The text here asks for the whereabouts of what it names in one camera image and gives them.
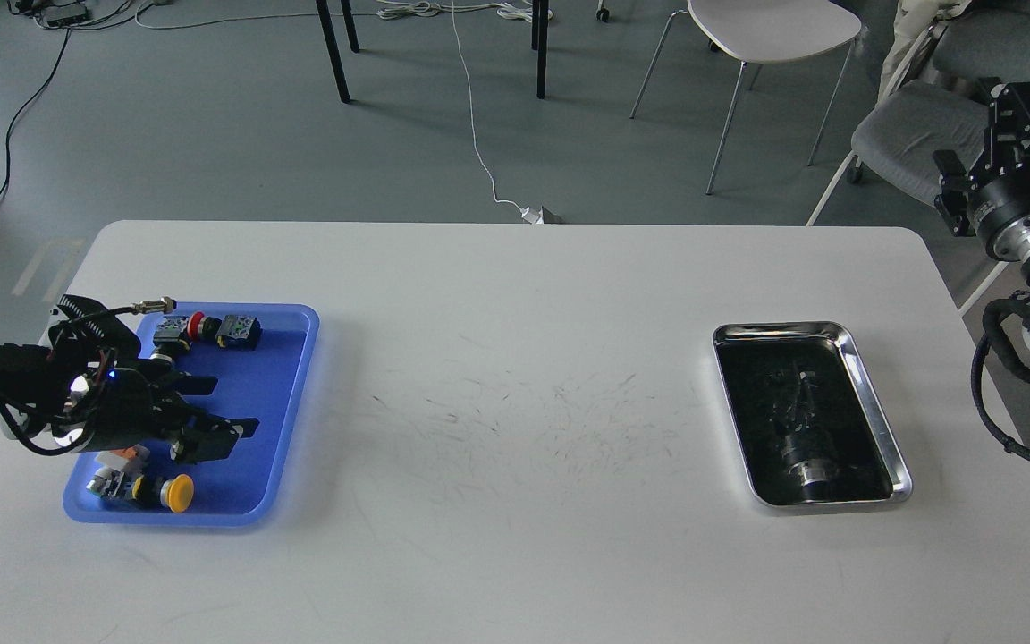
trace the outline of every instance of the connector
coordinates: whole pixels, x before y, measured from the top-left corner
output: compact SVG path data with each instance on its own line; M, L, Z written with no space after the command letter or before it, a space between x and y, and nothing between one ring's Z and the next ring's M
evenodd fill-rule
M134 313L138 314L172 313L173 309L177 308L177 302L171 297L163 297L161 299L147 299L147 301L135 302L130 307L134 309Z
M523 221L527 224L561 224L563 219L555 213L549 211L547 207L539 208L522 208L519 214L523 216Z

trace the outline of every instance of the metal chair leg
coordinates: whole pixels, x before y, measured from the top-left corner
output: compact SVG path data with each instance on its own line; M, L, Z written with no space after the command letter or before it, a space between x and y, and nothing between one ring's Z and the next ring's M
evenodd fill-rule
M536 73L535 95L543 98L547 94L547 21L551 20L551 0L539 0L539 69Z
M845 70L850 68L850 58L853 58L853 44L855 43L856 40L851 40L850 49L845 54L845 62L842 63L842 73L838 73L836 76L836 84L833 86L833 95L829 97L829 106L825 107L825 115L821 118L821 127L817 128L817 141L813 142L813 151L810 151L810 160L806 160L805 165L813 165L813 160L817 157L817 147L821 145L822 134L825 134L825 123L829 122L829 112L833 111L833 101L837 98L837 90L842 89Z
M825 187L825 192L822 193L821 200L817 201L817 206L813 208L813 214L810 215L810 221L805 221L805 226L813 226L814 224L817 224L817 217L821 215L821 211L825 209L825 204L829 203L829 197L832 196L834 189L837 188L837 181L845 175L845 171L853 165L854 160L858 160L857 155L854 152L848 154L845 160L843 160L842 165L836 168L836 172L833 172L833 178L829 179L829 185Z
M332 63L332 76L336 77L336 91L340 94L341 103L350 103L348 81L344 80L344 66L340 62L340 49L336 47L336 32L332 29L332 15L329 13L329 0L315 0L315 10L320 13L320 28L323 29L323 43L329 48L329 61Z
M633 113L639 111L639 103L642 102L642 94L647 90L647 82L650 82L650 74L654 73L654 63L658 62L658 54L661 54L661 46L666 43L666 34L670 33L670 24L674 22L676 15L684 12L686 12L686 9L679 9L674 13L671 13L670 18L666 18L666 28L661 30L661 37L658 39L658 48L654 49L654 57L650 58L650 66L647 68L647 75L642 79L642 88L639 90L639 97L633 100L633 107L630 107L629 118L633 118Z
M996 266L993 266L993 271L988 274L988 277L985 277L985 280L976 286L976 290L968 296L968 299L965 299L964 304L961 304L960 308L957 309L958 313L960 313L960 317L964 317L965 314L968 313L968 310L972 309L972 305L975 305L976 302L980 301L980 298L984 297L985 293L988 293L988 290L993 285L993 282L996 281L996 278L999 277L1001 273L1004 273L1005 268L1008 268L1008 262L996 262Z
M753 91L753 84L757 82L757 74L761 73L761 68L763 68L763 66L765 65L757 63L757 67L753 70L753 77L749 79L749 86L747 87L747 89L745 89L745 91L747 92Z
M531 0L531 52L539 49L539 0Z
M340 11L344 13L344 30L348 32L348 47L354 54L360 53L360 42L355 39L355 21L352 21L351 0L340 0Z
M722 139L718 142L718 156L715 156L715 167L710 171L710 183L707 184L707 195L715 194L715 176L718 176L718 166L722 162L722 150L726 149L726 138L728 137L728 127L733 121L733 107L736 107L736 98L742 95L742 77L748 62L742 61L742 69L736 73L736 82L733 84L733 98L730 101L730 111L726 114L726 126L722 128Z

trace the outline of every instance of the white cable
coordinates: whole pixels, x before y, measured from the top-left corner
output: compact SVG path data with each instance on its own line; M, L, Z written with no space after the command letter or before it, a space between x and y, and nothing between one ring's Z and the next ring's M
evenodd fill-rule
M483 162L483 155L479 151L479 139L475 134L475 97L471 94L471 71L467 70L467 58L464 58L464 46L458 41L458 28L455 26L455 0L450 0L450 28L455 32L455 49L458 52L458 62L464 65L464 76L467 77L467 112L471 118L471 146L475 147L475 159L479 160L483 171L487 172L487 179L491 180L491 200L497 204L511 204L519 209L519 214L526 216L531 211L530 208L521 207L512 200L501 200L495 193L495 175L491 174L491 169Z
M397 0L377 0L378 3L391 4L391 7L380 9L376 15L384 21L393 21L398 18L407 16L438 16L440 13L466 13L469 11L481 11L483 9L495 9L495 13L508 21L531 22L531 3L523 0L527 8L515 7L511 3L486 3L486 4L466 4L456 5L454 0L451 4L428 3L428 1L417 1L417 3L401 3ZM554 16L554 11L547 11L547 20Z
M400 3L397 0L376 0L377 3L391 4L389 7L377 11L360 11L352 12L354 16L379 16L382 21L393 21L399 18L407 16L438 16L440 13L454 13L467 12L467 11L481 11L483 9L495 9L495 13L504 20L508 21L526 21L531 22L531 9L530 8L518 8L511 3L487 3L487 4L471 4L464 5L464 7L457 7L454 3L451 4L441 4L441 3L426 3L425 1L418 1L418 3ZM527 4L530 7L530 1L523 0L523 4ZM200 22L200 24L176 24L176 25L151 25L143 24L140 21L142 13L146 9L153 7L152 0L146 0L145 3L138 7L138 11L134 13L134 22L138 26L143 26L146 29L157 29L157 30L169 30L169 29L192 29L195 26L208 26L212 24L230 24L230 22L240 22L240 21L263 21L269 20L270 18L304 18L304 16L317 16L319 13L315 12L304 12L304 13L274 13L273 15L265 16L233 16L233 18L218 18L215 21ZM342 16L343 13L332 13L332 16ZM547 20L551 20L554 16L554 11L547 11Z

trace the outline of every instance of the power adapter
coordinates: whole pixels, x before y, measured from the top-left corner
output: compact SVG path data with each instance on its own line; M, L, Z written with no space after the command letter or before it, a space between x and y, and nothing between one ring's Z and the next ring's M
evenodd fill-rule
M49 5L50 0L16 0L15 11L25 16L33 16Z
M519 214L523 215L523 221L527 224L561 224L563 223L563 217L549 211L547 207L522 208Z
M66 4L64 7L48 7L42 9L42 22L55 28L73 26L85 22L90 18L90 9L82 4Z

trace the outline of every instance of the power cable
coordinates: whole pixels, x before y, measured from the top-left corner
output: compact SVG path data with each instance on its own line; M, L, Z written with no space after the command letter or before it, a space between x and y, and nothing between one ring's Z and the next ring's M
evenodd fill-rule
M518 203L512 200L501 200L499 198L499 193L495 192L495 175L491 174L491 169L487 167L487 164L483 162L483 154L479 151L479 138L475 132L475 97L471 93L471 71L467 69L467 58L464 58L464 46L458 39L458 28L455 25L455 0L450 3L450 28L455 33L455 49L458 52L458 62L464 65L464 76L467 77L467 110L469 110L469 117L471 120L471 146L475 149L475 159L479 160L479 165L483 167L483 171L487 172L487 179L491 181L491 200L495 201L497 204L511 204L513 207L519 209L519 211L526 215L530 212L530 209L521 207Z
M7 134L5 134L5 150L7 150L7 172L5 172L5 176L3 178L3 187L0 188L0 203L1 200L3 199L3 196L7 194L7 188L10 187L10 135L13 134L13 130L15 130L15 126L18 124L18 118L22 117L22 114L24 114L24 112L26 111L26 107L32 105L32 103L36 101L37 98L40 97L42 92L45 91L46 87L50 86L50 81L54 80L54 74L58 72L58 66L62 64L62 57L63 55L66 54L66 45L70 42L71 31L73 30L66 30L65 37L63 37L62 39L62 48L58 49L58 58L55 58L54 66L50 69L50 73L48 74L48 76L45 77L45 80L42 81L42 84L39 87L39 89L37 89L33 94L31 94L31 97L27 98L26 102L21 107L18 107L18 111L15 112L15 114L13 114L13 117L11 117L10 120L10 126L7 126Z

